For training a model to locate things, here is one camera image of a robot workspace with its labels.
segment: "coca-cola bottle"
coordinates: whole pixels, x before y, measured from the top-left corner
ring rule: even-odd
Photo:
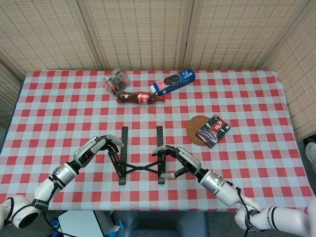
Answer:
[[[151,104],[157,101],[164,101],[163,96],[157,96],[150,92],[126,92],[119,91],[117,93],[117,102],[132,102],[137,104]]]

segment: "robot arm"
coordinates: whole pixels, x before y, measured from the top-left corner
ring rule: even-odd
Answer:
[[[262,206],[252,198],[245,197],[240,189],[226,181],[220,175],[208,169],[203,169],[201,163],[185,149],[171,146],[161,146],[153,151],[153,156],[165,152],[181,162],[184,168],[171,174],[162,174],[162,178],[175,178],[186,172],[197,177],[197,181],[213,193],[226,206],[241,204],[235,222],[243,230],[252,232],[275,229],[304,237],[316,237],[316,199],[308,206],[308,215],[288,208]]]
[[[0,204],[0,230],[3,227],[4,220],[13,222],[18,228],[24,228],[31,224],[41,211],[48,210],[50,200],[79,174],[81,168],[89,164],[98,151],[119,152],[114,143],[120,147],[124,146],[122,141],[113,135],[90,138],[74,153],[73,161],[58,166],[35,189],[32,203],[24,196],[17,195]]]

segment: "red and white checkered tablecloth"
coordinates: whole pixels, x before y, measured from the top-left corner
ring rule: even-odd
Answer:
[[[176,72],[129,71],[130,91]],[[303,209],[314,194],[294,138],[283,86],[273,72],[197,71],[196,80],[151,105],[120,104],[103,88],[102,71],[28,73],[0,155],[0,202],[16,194],[32,201],[37,185],[90,137],[121,135],[129,127],[128,161],[146,165],[156,147],[156,126],[165,144],[181,146],[242,188],[263,206]],[[219,115],[232,126],[212,149],[191,143],[188,121]],[[181,164],[167,158],[167,171]],[[50,209],[218,210],[227,207],[187,174],[159,185],[157,175],[135,171],[119,186],[105,152],[53,201]]]

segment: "oreo box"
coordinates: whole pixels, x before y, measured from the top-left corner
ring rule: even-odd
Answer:
[[[183,87],[196,79],[196,75],[191,68],[183,72],[169,76],[163,80],[156,81],[150,86],[152,93],[156,95],[165,95],[180,87]]]

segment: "cork coaster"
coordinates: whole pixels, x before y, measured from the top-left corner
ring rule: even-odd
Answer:
[[[187,136],[194,144],[198,146],[206,146],[206,144],[196,136],[196,132],[209,120],[210,118],[205,116],[195,116],[190,119],[187,125]]]

